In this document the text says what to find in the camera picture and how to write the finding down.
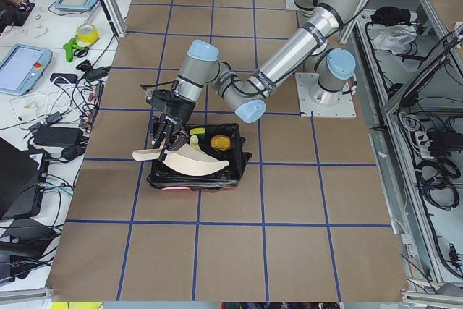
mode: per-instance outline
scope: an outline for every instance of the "brown tiled table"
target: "brown tiled table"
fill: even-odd
[[[242,77],[300,23],[283,0],[133,0],[48,285],[57,300],[393,302],[407,285],[360,105],[301,118],[291,77],[244,124],[208,88],[191,123],[237,122],[240,185],[154,190],[140,83],[175,78],[195,38]]]

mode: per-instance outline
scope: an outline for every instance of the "blue end cap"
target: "blue end cap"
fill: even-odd
[[[215,62],[218,59],[218,49],[202,40],[191,43],[187,55],[200,61]]]
[[[266,112],[266,103],[262,100],[248,101],[241,105],[234,113],[246,123],[256,122],[264,112]]]
[[[348,80],[355,70],[354,56],[340,48],[329,53],[327,63],[331,73],[340,80]]]

